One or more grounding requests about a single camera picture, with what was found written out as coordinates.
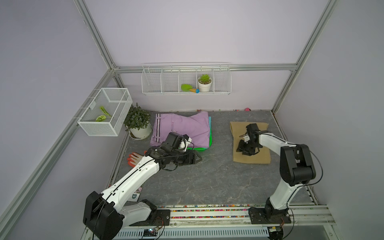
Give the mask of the purple pants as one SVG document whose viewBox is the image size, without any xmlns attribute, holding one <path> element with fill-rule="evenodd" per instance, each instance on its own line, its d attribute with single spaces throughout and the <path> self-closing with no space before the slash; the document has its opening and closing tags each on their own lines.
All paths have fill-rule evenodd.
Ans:
<svg viewBox="0 0 384 240">
<path fill-rule="evenodd" d="M 191 117 L 177 114 L 156 114 L 150 145 L 159 146 L 171 132 L 188 135 L 191 138 L 196 129 L 200 129 L 207 115 L 209 115 L 208 112 L 199 112 Z"/>
</svg>

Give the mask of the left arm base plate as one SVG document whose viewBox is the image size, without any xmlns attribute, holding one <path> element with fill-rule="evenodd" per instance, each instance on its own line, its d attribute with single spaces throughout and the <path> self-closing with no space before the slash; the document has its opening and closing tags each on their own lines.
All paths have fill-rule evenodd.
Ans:
<svg viewBox="0 0 384 240">
<path fill-rule="evenodd" d="M 130 227 L 141 226 L 168 226 L 171 220 L 170 210 L 154 210 L 145 221 L 136 222 Z"/>
</svg>

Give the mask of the tan pants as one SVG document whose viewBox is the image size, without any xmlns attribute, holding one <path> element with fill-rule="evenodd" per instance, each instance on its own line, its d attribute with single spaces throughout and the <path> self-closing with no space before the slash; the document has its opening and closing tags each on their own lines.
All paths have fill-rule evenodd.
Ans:
<svg viewBox="0 0 384 240">
<path fill-rule="evenodd" d="M 269 124 L 253 122 L 230 122 L 234 138 L 233 161 L 242 164 L 268 165 L 271 163 L 270 150 L 262 147 L 255 130 L 266 131 Z"/>
</svg>

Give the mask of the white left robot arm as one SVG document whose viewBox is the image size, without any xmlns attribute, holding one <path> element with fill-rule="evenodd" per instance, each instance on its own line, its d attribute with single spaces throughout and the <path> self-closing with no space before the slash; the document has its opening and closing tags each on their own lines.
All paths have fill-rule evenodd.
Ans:
<svg viewBox="0 0 384 240">
<path fill-rule="evenodd" d="M 121 228 L 156 220 L 157 207 L 148 200 L 126 207 L 129 198 L 150 177 L 173 163 L 176 167 L 194 165 L 202 157 L 194 149 L 192 138 L 174 132 L 159 146 L 149 148 L 141 160 L 120 180 L 101 193 L 86 198 L 84 225 L 100 240 L 112 240 Z"/>
</svg>

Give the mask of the green plastic basket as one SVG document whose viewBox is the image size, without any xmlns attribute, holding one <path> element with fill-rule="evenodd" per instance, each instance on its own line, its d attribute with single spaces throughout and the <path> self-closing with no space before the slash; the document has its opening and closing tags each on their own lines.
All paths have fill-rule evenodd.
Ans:
<svg viewBox="0 0 384 240">
<path fill-rule="evenodd" d="M 209 148 L 209 116 L 206 116 L 200 129 L 196 129 L 196 132 L 191 135 L 191 142 L 193 143 L 189 149 L 196 150 L 198 152 L 203 152 Z"/>
</svg>

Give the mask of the teal pants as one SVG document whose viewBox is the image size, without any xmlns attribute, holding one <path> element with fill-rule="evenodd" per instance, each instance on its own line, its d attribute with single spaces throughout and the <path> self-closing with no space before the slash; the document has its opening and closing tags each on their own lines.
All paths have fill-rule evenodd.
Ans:
<svg viewBox="0 0 384 240">
<path fill-rule="evenodd" d="M 209 116 L 209 128 L 210 128 L 210 136 L 209 136 L 209 147 L 212 145 L 212 117 Z"/>
</svg>

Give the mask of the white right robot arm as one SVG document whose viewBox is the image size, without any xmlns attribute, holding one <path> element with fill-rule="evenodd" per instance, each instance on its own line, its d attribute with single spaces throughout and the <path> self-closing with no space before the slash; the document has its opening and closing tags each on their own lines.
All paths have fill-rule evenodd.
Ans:
<svg viewBox="0 0 384 240">
<path fill-rule="evenodd" d="M 289 143 L 268 131 L 262 131 L 257 124 L 247 125 L 246 130 L 241 135 L 237 152 L 254 156 L 266 147 L 280 156 L 281 181 L 266 201 L 264 216 L 270 218 L 286 214 L 299 188 L 307 186 L 316 177 L 310 148 L 304 144 Z"/>
</svg>

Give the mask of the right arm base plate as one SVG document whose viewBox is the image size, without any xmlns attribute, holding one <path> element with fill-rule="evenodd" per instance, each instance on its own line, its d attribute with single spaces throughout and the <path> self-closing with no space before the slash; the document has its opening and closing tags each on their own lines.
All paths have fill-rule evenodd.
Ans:
<svg viewBox="0 0 384 240">
<path fill-rule="evenodd" d="M 275 210 L 271 209 L 269 206 L 267 208 L 249 208 L 249 216 L 251 224 L 261 225 L 261 224 L 274 224 L 274 225 L 283 225 L 290 224 L 292 222 L 288 209 L 285 210 Z"/>
</svg>

